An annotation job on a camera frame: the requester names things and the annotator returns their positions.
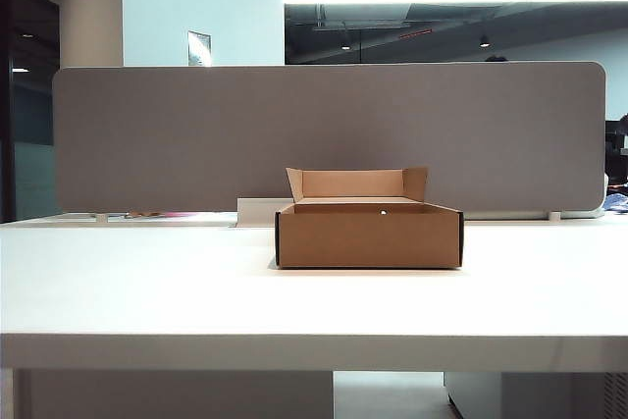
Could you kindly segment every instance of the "box lid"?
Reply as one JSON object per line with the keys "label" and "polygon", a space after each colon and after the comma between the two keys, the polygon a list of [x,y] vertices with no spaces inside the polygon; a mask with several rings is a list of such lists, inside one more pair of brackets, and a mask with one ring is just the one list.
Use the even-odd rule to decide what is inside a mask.
{"label": "box lid", "polygon": [[295,203],[330,198],[400,198],[423,201],[427,167],[370,171],[303,171],[286,168]]}

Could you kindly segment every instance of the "ceiling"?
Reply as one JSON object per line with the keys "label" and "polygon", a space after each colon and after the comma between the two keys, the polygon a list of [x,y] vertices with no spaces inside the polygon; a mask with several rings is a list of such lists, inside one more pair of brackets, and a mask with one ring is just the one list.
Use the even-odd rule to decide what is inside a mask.
{"label": "ceiling", "polygon": [[[596,17],[582,22],[588,15]],[[288,64],[396,62],[410,48],[415,59],[446,61],[477,52],[487,31],[514,46],[628,26],[627,19],[623,6],[290,5],[286,55]],[[347,45],[350,50],[341,49]]]}
{"label": "ceiling", "polygon": [[59,69],[59,8],[46,0],[12,0],[14,83],[49,91]]}

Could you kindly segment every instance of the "open cardboard box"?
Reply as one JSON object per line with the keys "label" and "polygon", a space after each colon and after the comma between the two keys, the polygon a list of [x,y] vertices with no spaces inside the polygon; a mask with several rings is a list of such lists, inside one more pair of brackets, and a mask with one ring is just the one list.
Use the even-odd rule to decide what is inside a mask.
{"label": "open cardboard box", "polygon": [[294,204],[275,215],[282,268],[457,268],[462,212],[425,203],[427,168],[287,169]]}

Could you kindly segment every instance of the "white wall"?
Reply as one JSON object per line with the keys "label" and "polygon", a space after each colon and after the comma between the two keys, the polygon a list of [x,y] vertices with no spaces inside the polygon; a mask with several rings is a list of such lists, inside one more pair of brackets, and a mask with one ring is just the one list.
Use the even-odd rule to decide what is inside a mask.
{"label": "white wall", "polygon": [[491,55],[509,61],[596,61],[606,70],[606,118],[618,120],[628,113],[628,28],[516,48],[495,44],[455,61],[484,61]]}
{"label": "white wall", "polygon": [[123,0],[125,66],[186,66],[187,31],[214,65],[284,63],[283,0]]}

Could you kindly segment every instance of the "desk surface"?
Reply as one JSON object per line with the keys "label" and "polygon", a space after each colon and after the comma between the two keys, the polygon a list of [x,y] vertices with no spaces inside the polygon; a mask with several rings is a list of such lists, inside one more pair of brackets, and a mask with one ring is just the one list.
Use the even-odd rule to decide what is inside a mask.
{"label": "desk surface", "polygon": [[460,270],[280,271],[271,229],[0,227],[2,365],[628,371],[628,216],[465,231]]}

